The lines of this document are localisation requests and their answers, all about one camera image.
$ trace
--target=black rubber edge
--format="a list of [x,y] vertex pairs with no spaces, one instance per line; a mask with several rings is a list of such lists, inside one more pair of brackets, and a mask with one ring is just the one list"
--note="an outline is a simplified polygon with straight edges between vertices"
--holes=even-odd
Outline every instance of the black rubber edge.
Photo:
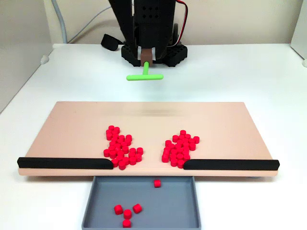
[[184,163],[185,170],[255,170],[276,171],[278,160],[216,160],[192,159]]
[[101,158],[20,157],[17,163],[24,169],[113,169],[112,161]]

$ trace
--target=red wire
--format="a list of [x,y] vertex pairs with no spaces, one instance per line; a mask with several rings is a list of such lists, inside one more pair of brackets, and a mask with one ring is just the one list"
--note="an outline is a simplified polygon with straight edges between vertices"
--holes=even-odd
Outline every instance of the red wire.
[[178,3],[180,3],[180,4],[183,4],[183,5],[185,5],[185,7],[186,7],[186,15],[185,15],[185,18],[184,18],[184,21],[183,21],[183,26],[182,26],[182,30],[181,30],[180,35],[179,35],[178,42],[176,43],[176,45],[177,45],[177,44],[180,42],[180,40],[181,40],[181,37],[182,37],[182,35],[183,35],[184,28],[185,28],[185,26],[186,26],[186,22],[187,22],[187,18],[188,18],[188,6],[186,5],[185,2],[183,2],[183,1],[181,1],[181,0],[176,0],[176,2],[178,2]]

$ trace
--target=pile of red cubes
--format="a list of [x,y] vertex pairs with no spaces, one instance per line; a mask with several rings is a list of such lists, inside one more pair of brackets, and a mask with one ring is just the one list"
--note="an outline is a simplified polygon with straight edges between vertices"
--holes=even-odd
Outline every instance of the pile of red cubes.
[[[134,213],[138,214],[142,211],[142,206],[140,204],[136,204],[133,206],[132,210]],[[116,205],[114,207],[114,211],[116,215],[121,215],[124,214],[124,221],[123,221],[123,227],[124,228],[131,228],[131,217],[132,217],[132,212],[130,209],[126,209],[125,211],[123,210],[121,205]]]
[[120,135],[119,127],[109,126],[106,139],[110,141],[108,149],[104,150],[104,157],[110,157],[114,168],[124,170],[127,165],[135,165],[142,161],[143,148],[130,148],[131,135]]
[[168,163],[170,161],[171,166],[182,169],[184,163],[190,160],[189,152],[196,149],[196,144],[200,142],[200,138],[198,136],[191,138],[190,134],[181,130],[180,135],[174,135],[172,141],[165,141],[162,162]]

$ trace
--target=white wall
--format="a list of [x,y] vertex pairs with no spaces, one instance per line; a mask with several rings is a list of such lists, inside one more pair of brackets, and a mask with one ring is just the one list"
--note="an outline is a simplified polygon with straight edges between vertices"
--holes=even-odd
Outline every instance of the white wall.
[[39,0],[0,0],[0,112],[52,50]]
[[[184,44],[290,43],[303,0],[185,0],[189,6]],[[51,0],[44,0],[53,43],[61,31]],[[107,0],[58,0],[68,38],[76,34]],[[182,22],[184,7],[176,9]],[[123,40],[112,10],[94,20],[76,43],[99,44],[103,34]]]
[[291,47],[304,59],[307,59],[307,0],[304,0],[299,15]]

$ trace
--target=gray cable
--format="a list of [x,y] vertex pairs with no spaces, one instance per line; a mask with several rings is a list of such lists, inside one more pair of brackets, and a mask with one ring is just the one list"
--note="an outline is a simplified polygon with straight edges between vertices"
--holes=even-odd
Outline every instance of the gray cable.
[[68,43],[70,43],[73,39],[75,39],[76,38],[76,36],[78,36],[98,15],[100,15],[102,12],[104,12],[104,11],[106,11],[106,10],[108,10],[108,9],[110,9],[111,8],[111,6],[109,6],[109,7],[106,7],[105,9],[103,9],[102,11],[100,11],[98,14],[96,14],[95,16],[94,16],[94,18],[92,18],[74,37],[72,37],[72,39],[71,40],[69,40],[68,41]]
[[66,34],[65,23],[64,23],[64,19],[62,17],[61,11],[59,10],[57,0],[51,0],[51,2],[52,2],[52,5],[53,5],[55,12],[57,13],[59,23],[61,25],[63,43],[67,43],[67,34]]

